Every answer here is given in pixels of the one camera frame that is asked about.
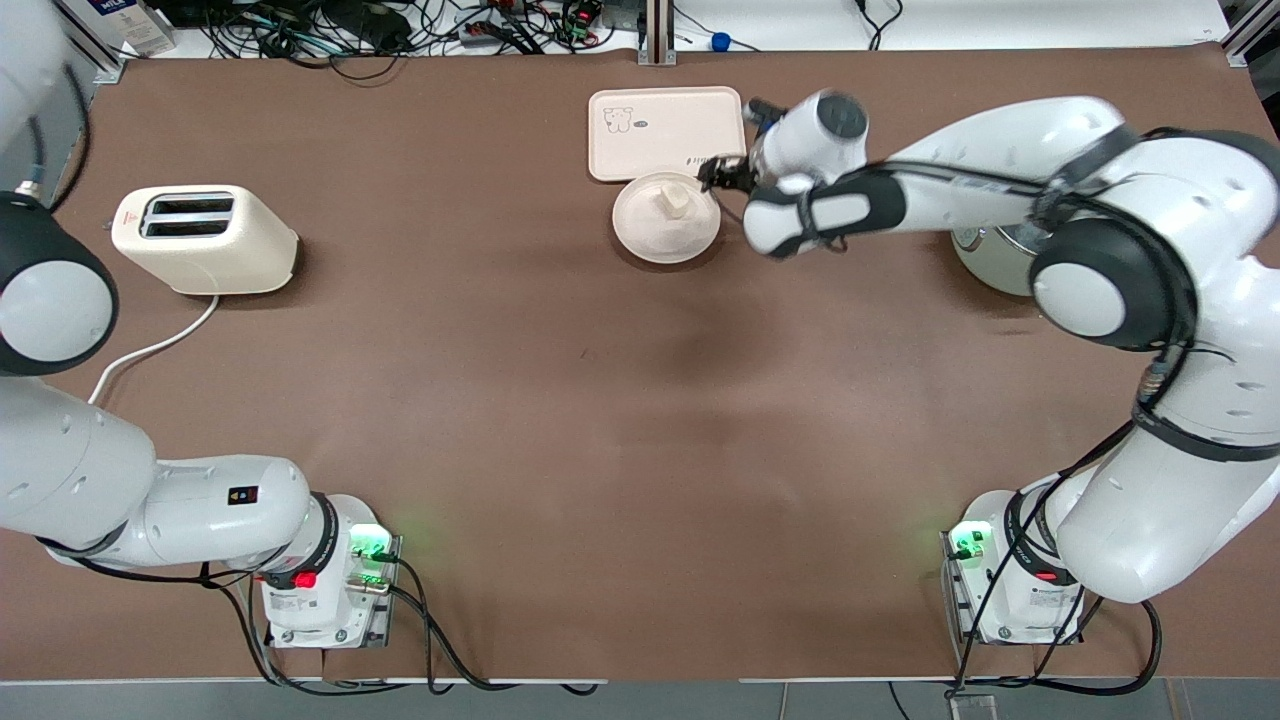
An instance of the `blue label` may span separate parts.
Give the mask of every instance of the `blue label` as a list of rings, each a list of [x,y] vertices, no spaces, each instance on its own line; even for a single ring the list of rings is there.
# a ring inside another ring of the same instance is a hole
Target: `blue label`
[[[100,15],[110,15],[116,10],[123,10],[125,8],[132,8],[138,4],[138,0],[88,0],[90,5],[97,10]]]

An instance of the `brown leather surface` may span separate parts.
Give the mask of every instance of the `brown leather surface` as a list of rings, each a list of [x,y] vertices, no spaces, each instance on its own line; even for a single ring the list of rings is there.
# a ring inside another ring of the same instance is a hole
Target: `brown leather surface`
[[[111,250],[102,223],[127,192],[248,187],[303,237],[300,275],[122,373],[108,407],[164,457],[283,455],[366,500],[454,644],[499,678],[947,675],[937,533],[1123,421],[1144,363],[986,290],[941,234],[776,264],[726,223],[696,268],[634,266],[611,238],[620,186],[586,172],[593,92],[728,85],[791,104],[837,87],[870,113],[872,156],[1070,94],[1139,128],[1270,133],[1212,46],[451,58],[388,79],[166,60],[101,88],[60,220],[115,273],[122,316],[51,382],[84,396],[204,306]],[[1157,598],[1162,673],[1280,676],[1277,544],[1271,514]],[[212,593],[95,578],[12,533],[0,568],[5,679],[252,675]],[[1144,626],[1117,606],[1051,670],[1135,673]],[[325,673],[421,676],[404,612],[393,646],[328,653]],[[1034,657],[984,648],[972,669]]]

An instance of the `cardboard box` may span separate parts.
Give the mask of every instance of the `cardboard box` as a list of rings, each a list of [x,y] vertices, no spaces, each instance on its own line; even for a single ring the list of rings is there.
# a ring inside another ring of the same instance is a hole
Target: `cardboard box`
[[[173,26],[142,0],[88,0],[138,55],[173,50]]]

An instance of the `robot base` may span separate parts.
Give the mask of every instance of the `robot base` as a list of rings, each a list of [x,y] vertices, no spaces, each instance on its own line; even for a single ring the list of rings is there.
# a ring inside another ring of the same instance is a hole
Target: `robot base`
[[[1066,623],[1064,638],[1075,634],[1083,607],[1070,618],[1079,583],[1057,585],[1027,573],[1016,560],[1010,560],[992,591],[991,578],[1009,552],[1004,533],[1005,507],[1011,491],[993,491],[979,496],[965,511],[964,519],[948,533],[942,533],[942,587],[948,621],[957,639],[965,642],[973,628],[973,616],[988,592],[995,592],[982,612],[975,641],[986,644],[1050,644]],[[972,557],[956,557],[961,550]]]
[[[315,575],[311,588],[276,589],[262,583],[271,646],[285,648],[337,650],[385,647],[392,619],[394,562],[376,562],[358,553],[367,532],[380,530],[381,551],[399,553],[401,538],[392,538],[362,501],[348,495],[330,495],[338,512],[333,556]]]

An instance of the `white toaster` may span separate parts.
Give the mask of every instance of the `white toaster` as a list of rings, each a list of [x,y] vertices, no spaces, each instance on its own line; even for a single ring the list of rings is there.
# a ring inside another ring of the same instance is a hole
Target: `white toaster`
[[[298,233],[233,184],[180,184],[131,192],[111,242],[183,295],[248,295],[293,277]]]

